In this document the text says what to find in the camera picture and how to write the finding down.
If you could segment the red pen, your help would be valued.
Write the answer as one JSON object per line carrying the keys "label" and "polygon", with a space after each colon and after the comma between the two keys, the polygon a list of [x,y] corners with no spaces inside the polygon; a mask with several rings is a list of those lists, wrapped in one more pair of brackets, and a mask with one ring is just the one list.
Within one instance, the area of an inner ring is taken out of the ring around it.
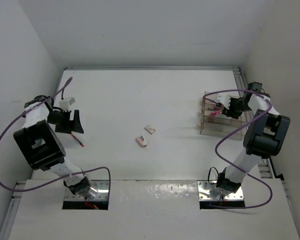
{"label": "red pen", "polygon": [[71,133],[70,135],[81,147],[85,147],[85,145],[73,133]]}

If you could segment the pink correction tape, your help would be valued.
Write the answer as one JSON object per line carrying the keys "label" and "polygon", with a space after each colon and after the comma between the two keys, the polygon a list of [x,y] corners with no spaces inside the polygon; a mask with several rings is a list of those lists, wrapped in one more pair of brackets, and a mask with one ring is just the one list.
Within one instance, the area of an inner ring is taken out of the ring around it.
{"label": "pink correction tape", "polygon": [[146,138],[143,135],[136,137],[135,140],[138,142],[138,144],[142,148],[145,148],[145,147],[148,146],[148,142],[147,142]]}

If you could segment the small beige eraser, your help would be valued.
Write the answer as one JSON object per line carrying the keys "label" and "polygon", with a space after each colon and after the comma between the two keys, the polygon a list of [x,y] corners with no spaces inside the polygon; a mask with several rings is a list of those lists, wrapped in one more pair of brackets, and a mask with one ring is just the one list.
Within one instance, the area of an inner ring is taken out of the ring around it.
{"label": "small beige eraser", "polygon": [[147,124],[144,129],[151,135],[153,135],[155,132],[156,132],[156,129],[150,125],[150,124]]}

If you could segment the magenta capped white marker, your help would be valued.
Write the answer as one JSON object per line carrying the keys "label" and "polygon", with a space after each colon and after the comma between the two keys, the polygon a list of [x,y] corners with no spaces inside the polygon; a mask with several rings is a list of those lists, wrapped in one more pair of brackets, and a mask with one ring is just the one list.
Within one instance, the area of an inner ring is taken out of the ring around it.
{"label": "magenta capped white marker", "polygon": [[212,112],[212,113],[209,114],[210,117],[218,117],[220,115],[221,115],[220,112]]}

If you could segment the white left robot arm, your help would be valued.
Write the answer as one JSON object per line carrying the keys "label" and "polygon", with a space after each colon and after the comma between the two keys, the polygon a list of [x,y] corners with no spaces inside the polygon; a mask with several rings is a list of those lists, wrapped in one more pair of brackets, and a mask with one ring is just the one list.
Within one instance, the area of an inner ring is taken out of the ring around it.
{"label": "white left robot arm", "polygon": [[66,156],[66,150],[57,133],[83,134],[79,110],[70,110],[63,102],[54,107],[54,101],[38,95],[24,105],[25,123],[13,134],[28,165],[33,170],[49,171],[63,177],[63,184],[73,195],[89,198],[91,181],[82,169]]}

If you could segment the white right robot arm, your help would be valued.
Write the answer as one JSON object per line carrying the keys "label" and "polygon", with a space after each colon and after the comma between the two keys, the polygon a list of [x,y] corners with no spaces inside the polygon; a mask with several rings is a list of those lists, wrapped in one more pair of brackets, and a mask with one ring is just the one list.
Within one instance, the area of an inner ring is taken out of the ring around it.
{"label": "white right robot arm", "polygon": [[243,138],[243,149],[235,161],[218,174],[216,188],[222,195],[236,193],[245,176],[262,159],[276,156],[287,135],[291,119],[281,115],[271,105],[271,97],[262,93],[262,84],[249,83],[243,97],[234,98],[219,94],[216,100],[223,106],[222,114],[238,119],[242,113],[251,111],[253,122]]}

